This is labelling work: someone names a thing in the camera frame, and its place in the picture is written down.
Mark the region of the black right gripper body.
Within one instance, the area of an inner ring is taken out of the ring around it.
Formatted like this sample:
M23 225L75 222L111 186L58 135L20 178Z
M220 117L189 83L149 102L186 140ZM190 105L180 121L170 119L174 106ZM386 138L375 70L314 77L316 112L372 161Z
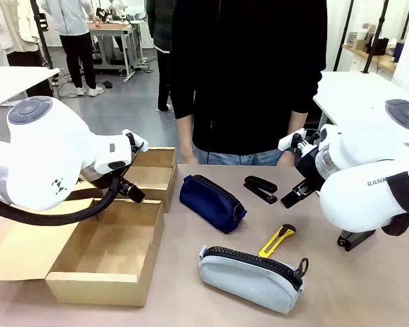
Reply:
M320 175L316 167L317 154L318 148L315 147L309 153L304 155L296 165L296 169L304 177L304 180L297 185L297 188L302 193L320 191L323 186L323 177Z

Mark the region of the long black stapler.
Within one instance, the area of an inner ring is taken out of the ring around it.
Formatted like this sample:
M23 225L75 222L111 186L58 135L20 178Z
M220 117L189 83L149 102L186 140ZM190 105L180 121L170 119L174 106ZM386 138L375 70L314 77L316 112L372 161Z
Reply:
M247 176L243 186L268 204L274 204L278 201L274 195L278 187L270 181L257 176Z

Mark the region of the yellow black utility knife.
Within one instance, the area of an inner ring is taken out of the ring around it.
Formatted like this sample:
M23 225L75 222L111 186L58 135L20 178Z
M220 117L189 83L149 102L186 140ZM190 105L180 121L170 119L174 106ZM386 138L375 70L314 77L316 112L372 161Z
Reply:
M269 258L284 241L285 238L296 234L297 229L290 224L283 224L279 230L269 239L266 245L260 250L259 256Z

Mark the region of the short black stapler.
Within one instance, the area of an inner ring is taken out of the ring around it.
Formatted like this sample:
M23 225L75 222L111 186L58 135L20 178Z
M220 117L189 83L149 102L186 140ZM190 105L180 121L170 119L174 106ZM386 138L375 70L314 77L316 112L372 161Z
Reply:
M352 251L355 247L360 245L363 241L374 235L375 230L367 232L348 232L342 230L337 239L337 245L345 249L345 251Z

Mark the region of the navy blue pencil case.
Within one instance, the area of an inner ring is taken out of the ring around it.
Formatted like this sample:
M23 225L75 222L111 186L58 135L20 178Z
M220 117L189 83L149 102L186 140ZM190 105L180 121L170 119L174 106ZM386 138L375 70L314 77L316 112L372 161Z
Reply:
M245 207L234 195L199 174L183 179L179 200L225 234L237 229L247 214Z

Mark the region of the light grey pencil case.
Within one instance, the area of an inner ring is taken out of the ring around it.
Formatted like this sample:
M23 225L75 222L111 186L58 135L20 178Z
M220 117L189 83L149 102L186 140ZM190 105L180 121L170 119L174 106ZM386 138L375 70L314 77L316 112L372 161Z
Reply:
M199 275L205 283L281 314L295 306L308 267L307 258L295 268L220 246L204 246L199 253Z

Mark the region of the person left forearm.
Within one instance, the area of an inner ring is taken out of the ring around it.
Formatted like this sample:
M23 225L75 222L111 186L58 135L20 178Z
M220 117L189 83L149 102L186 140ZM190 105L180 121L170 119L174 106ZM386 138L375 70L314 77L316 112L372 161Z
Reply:
M292 151L297 147L298 141L306 137L307 131L304 128L306 118L307 114L291 112L288 134L284 136L278 144L280 151Z

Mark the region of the person right forearm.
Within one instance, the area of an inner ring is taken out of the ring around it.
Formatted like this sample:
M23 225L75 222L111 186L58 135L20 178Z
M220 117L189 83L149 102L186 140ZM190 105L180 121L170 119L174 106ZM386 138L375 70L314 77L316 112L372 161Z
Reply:
M194 145L192 141L193 132L192 123L193 123L192 115L185 116L181 119L177 119L181 155L190 153L194 154Z

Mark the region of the white table with grey leg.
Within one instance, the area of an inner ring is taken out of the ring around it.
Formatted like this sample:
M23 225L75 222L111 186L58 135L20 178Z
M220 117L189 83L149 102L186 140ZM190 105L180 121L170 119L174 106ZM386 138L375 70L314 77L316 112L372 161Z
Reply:
M353 138L409 141L409 128L388 110L397 110L400 102L409 104L409 92L378 75L325 72L314 102L322 111L322 140L334 132L348 132Z

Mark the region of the person torso black sweater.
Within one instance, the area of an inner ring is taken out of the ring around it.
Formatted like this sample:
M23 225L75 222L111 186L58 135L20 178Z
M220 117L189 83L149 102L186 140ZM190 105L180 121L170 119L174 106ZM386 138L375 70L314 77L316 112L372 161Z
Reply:
M327 66L327 14L327 0L177 0L172 103L199 164L277 165Z

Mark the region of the thin black stand pole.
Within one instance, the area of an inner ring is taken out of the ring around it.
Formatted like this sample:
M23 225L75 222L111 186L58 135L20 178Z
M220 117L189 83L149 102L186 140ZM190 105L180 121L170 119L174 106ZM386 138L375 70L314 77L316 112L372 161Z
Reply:
M334 66L333 66L333 72L336 72L338 70L338 67L339 67L339 62L340 62L340 59L341 59L341 56L342 56L343 45L344 45L344 42L346 40L348 26L349 26L350 18L351 18L351 15L352 15L353 5L354 5L354 0L350 0L347 15L346 15L346 20L345 20L345 24L344 24L344 28L343 28L343 31L342 31L342 37L341 37L341 40L340 40L340 43L339 43L339 48L338 48L337 55L336 55L336 58L335 58L335 63L334 63Z

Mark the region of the bystander in dark green jacket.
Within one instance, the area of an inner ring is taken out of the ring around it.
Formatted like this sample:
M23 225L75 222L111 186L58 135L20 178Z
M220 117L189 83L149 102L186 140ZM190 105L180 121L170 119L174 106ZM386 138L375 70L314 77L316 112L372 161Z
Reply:
M157 53L159 89L157 109L170 110L170 53L172 48L172 18L176 0L146 0L149 33Z

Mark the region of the grey background workbench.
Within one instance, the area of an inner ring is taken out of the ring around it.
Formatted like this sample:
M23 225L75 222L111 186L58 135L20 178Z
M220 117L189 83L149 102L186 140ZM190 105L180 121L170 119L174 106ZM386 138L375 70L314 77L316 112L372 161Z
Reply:
M87 21L93 42L93 66L99 71L116 71L123 82L138 70L150 72L149 61L142 53L140 25L132 22L94 23Z

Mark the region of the dark blue bottle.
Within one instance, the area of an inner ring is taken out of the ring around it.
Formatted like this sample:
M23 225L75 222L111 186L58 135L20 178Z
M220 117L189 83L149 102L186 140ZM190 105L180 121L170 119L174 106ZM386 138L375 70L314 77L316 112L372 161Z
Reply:
M397 63L399 61L403 48L404 48L404 40L398 40L395 45L395 49L392 55L392 58L393 58L392 62Z

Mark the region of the black tripod pole with clamp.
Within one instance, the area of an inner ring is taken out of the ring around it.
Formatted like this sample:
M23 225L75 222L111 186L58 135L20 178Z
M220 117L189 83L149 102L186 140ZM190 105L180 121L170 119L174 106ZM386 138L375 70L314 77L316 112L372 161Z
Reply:
M50 53L48 51L48 47L46 45L46 40L45 40L43 30L42 30L42 26L41 26L40 11L39 11L39 7L37 5L37 1L36 0L30 0L30 3L31 3L31 8L33 10L35 23L37 25L37 29L38 29L38 33L39 33L39 37L40 37L40 42L41 42L41 45L42 45L42 52L44 54L44 59L47 62L48 68L53 69L54 67L53 67L53 64L52 64Z

